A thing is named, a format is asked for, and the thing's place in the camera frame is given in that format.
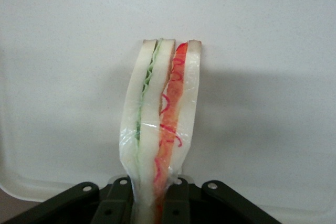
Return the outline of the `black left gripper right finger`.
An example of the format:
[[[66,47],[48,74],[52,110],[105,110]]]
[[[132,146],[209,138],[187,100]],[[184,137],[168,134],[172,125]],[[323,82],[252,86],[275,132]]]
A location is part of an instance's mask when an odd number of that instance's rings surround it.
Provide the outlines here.
[[[219,180],[197,187],[179,177],[165,194],[161,223],[281,222]]]

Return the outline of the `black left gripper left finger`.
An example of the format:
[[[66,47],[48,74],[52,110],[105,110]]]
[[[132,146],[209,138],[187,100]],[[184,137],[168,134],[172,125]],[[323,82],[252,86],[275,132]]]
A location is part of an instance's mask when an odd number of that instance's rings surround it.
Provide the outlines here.
[[[102,189],[83,182],[5,223],[130,223],[133,200],[128,177],[119,177]]]

